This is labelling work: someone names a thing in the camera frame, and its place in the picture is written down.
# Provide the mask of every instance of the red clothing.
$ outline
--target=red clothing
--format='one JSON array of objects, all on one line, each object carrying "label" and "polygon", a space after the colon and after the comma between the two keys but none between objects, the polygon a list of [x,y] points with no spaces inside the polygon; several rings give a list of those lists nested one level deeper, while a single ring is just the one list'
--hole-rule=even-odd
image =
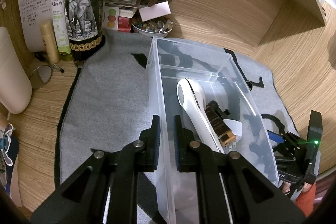
[{"label": "red clothing", "polygon": [[301,193],[295,201],[295,204],[303,211],[305,216],[309,216],[314,207],[314,199],[316,192],[316,183],[310,188],[308,192]]}]

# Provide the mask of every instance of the gray felt mat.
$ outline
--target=gray felt mat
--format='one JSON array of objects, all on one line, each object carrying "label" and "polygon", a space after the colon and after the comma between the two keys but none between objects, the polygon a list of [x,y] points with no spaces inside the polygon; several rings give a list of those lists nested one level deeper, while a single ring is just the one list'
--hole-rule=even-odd
[{"label": "gray felt mat", "polygon": [[[91,148],[121,150],[151,126],[145,67],[152,39],[123,32],[105,36],[105,45],[87,60],[64,105],[55,150],[56,182],[65,181],[90,157]],[[245,55],[226,52],[251,83],[251,93],[266,128],[296,134],[274,88],[272,72]],[[153,182],[151,173],[139,175],[138,223],[164,223],[158,213]]]}]

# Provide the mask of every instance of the transparent plastic box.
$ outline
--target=transparent plastic box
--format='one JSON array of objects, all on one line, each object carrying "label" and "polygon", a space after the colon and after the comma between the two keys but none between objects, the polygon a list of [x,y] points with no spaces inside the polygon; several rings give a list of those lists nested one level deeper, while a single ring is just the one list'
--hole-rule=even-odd
[{"label": "transparent plastic box", "polygon": [[182,78],[197,81],[207,104],[215,100],[222,110],[229,110],[229,119],[242,123],[242,137],[233,150],[278,185],[275,158],[261,115],[230,54],[204,43],[154,37],[146,70],[151,115],[159,115],[161,123],[159,164],[154,173],[157,202],[168,224],[199,223],[196,175],[179,173],[175,163],[174,116],[180,115],[183,126],[198,139],[177,98],[176,87]]}]

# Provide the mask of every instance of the bolt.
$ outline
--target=bolt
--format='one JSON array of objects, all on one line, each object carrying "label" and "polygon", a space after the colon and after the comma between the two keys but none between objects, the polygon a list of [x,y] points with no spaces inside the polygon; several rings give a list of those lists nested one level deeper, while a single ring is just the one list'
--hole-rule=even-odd
[{"label": "bolt", "polygon": [[142,147],[143,146],[143,141],[137,140],[133,143],[133,145],[137,148]]},{"label": "bolt", "polygon": [[233,158],[234,160],[239,159],[240,158],[240,154],[236,151],[232,151],[229,153],[230,157]]},{"label": "bolt", "polygon": [[192,141],[189,143],[192,148],[198,148],[201,144],[198,141]]},{"label": "bolt", "polygon": [[99,150],[99,151],[96,151],[93,155],[96,159],[101,159],[102,157],[104,157],[104,152]]}]

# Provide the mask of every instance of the bowl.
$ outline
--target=bowl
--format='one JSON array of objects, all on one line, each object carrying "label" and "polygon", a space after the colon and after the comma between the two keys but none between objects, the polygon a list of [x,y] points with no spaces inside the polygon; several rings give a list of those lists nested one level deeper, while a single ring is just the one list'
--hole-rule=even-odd
[{"label": "bowl", "polygon": [[148,37],[166,37],[168,33],[172,30],[170,29],[167,32],[147,32],[147,31],[139,29],[138,27],[135,27],[133,24],[132,24],[132,27],[135,33],[142,33]]}]

